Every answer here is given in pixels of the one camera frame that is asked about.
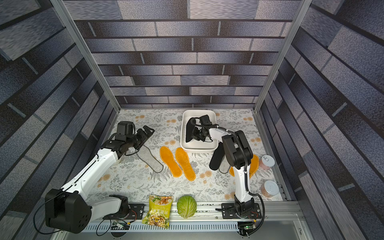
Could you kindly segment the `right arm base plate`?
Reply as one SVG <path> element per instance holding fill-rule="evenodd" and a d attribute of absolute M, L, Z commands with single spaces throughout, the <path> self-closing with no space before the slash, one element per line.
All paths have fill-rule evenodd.
<path fill-rule="evenodd" d="M 240 211 L 240 208 L 236 208 L 234 203 L 222 203 L 221 214 L 225 220 L 261 220 L 263 215 L 258 203 L 254 203 L 253 208 L 250 210 Z"/>

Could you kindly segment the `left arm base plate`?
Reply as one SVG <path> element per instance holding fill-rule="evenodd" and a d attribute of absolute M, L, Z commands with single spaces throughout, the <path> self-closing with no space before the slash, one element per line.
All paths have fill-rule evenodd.
<path fill-rule="evenodd" d="M 145 204 L 123 204 L 117 213 L 104 216 L 103 220 L 141 220 L 145 206 Z"/>

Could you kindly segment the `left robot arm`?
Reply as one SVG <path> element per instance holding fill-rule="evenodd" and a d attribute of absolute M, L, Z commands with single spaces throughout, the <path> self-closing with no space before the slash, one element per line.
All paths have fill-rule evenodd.
<path fill-rule="evenodd" d="M 45 197 L 46 226 L 56 232 L 82 232 L 87 225 L 99 218 L 122 219 L 129 215 L 127 197 L 110 195 L 107 199 L 88 203 L 88 195 L 105 172 L 130 149 L 139 151 L 155 130 L 143 126 L 136 129 L 129 121 L 118 123 L 116 133 L 106 140 L 93 159 L 60 189 L 51 189 Z"/>

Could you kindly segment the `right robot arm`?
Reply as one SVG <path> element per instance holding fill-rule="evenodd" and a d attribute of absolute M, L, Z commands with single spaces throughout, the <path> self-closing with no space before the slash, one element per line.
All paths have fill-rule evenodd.
<path fill-rule="evenodd" d="M 250 191 L 249 171 L 254 155 L 246 136 L 243 131 L 233 132 L 212 124 L 208 115 L 191 118 L 187 123 L 186 142 L 205 142 L 207 138 L 219 142 L 211 158 L 210 169 L 218 170 L 224 159 L 234 168 L 236 191 L 233 210 L 240 218 L 245 218 L 253 211 L 254 197 L 260 196 Z"/>

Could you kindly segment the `black insole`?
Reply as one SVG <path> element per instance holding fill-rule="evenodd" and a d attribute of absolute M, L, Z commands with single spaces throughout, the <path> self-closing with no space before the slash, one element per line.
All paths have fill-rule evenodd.
<path fill-rule="evenodd" d="M 190 118 L 186 125 L 186 143 L 195 139 L 196 118 Z"/>
<path fill-rule="evenodd" d="M 225 157 L 225 150 L 223 143 L 219 142 L 217 149 L 214 151 L 211 158 L 209 167 L 213 171 L 217 171 Z"/>

